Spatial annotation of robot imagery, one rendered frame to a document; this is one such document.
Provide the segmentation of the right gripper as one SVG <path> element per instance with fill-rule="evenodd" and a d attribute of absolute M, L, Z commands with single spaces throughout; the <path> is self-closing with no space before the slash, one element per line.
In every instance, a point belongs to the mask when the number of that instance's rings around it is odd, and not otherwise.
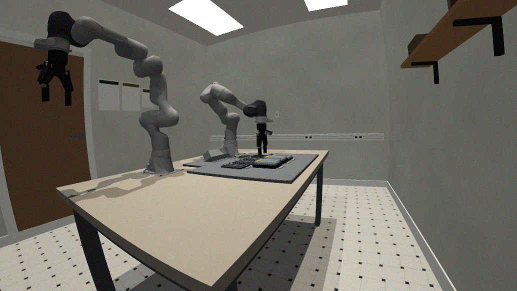
<path fill-rule="evenodd" d="M 42 102 L 50 101 L 49 82 L 58 77 L 65 90 L 65 106 L 72 105 L 71 94 L 74 91 L 73 84 L 70 77 L 70 71 L 65 70 L 68 64 L 68 53 L 63 50 L 50 49 L 48 50 L 48 59 L 44 61 L 43 68 L 39 74 L 37 81 L 41 86 Z"/>

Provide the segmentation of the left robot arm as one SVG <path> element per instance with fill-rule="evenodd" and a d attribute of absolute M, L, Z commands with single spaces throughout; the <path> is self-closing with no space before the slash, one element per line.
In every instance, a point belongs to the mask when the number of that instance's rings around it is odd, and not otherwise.
<path fill-rule="evenodd" d="M 251 104 L 246 104 L 239 100 L 229 89 L 220 85 L 218 82 L 210 84 L 200 95 L 200 100 L 209 104 L 213 111 L 219 116 L 222 124 L 226 125 L 224 144 L 220 148 L 226 148 L 229 155 L 238 155 L 237 126 L 240 116 L 237 113 L 229 113 L 224 103 L 231 104 L 241 109 L 249 118 L 254 118 L 258 124 L 273 122 L 267 118 L 267 103 L 263 100 L 256 100 Z M 223 103 L 224 102 L 224 103 Z M 220 149 L 219 148 L 219 149 Z"/>

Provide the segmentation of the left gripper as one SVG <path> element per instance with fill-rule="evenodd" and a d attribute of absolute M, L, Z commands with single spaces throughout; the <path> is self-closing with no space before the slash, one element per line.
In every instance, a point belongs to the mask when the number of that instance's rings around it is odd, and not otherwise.
<path fill-rule="evenodd" d="M 267 130 L 267 124 L 266 123 L 257 123 L 256 124 L 257 131 L 256 133 L 256 146 L 258 147 L 258 156 L 262 156 L 262 142 L 263 142 L 263 153 L 267 153 L 267 134 L 265 134 L 264 131 Z"/>

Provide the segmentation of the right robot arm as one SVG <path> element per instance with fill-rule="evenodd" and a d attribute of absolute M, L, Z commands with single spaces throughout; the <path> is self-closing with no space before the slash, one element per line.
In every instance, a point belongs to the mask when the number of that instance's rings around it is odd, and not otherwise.
<path fill-rule="evenodd" d="M 173 172 L 175 168 L 170 156 L 169 138 L 159 128 L 177 125 L 179 114 L 169 104 L 167 80 L 160 57 L 147 57 L 148 48 L 145 45 L 88 16 L 79 17 L 75 21 L 67 12 L 54 11 L 49 16 L 47 32 L 47 38 L 37 38 L 34 41 L 35 49 L 61 50 L 69 54 L 72 52 L 70 45 L 83 48 L 92 40 L 101 39 L 114 44 L 118 56 L 134 60 L 134 74 L 138 78 L 150 78 L 149 99 L 159 106 L 159 110 L 145 111 L 139 116 L 139 123 L 149 133 L 152 145 L 151 157 L 143 172 L 151 175 Z"/>

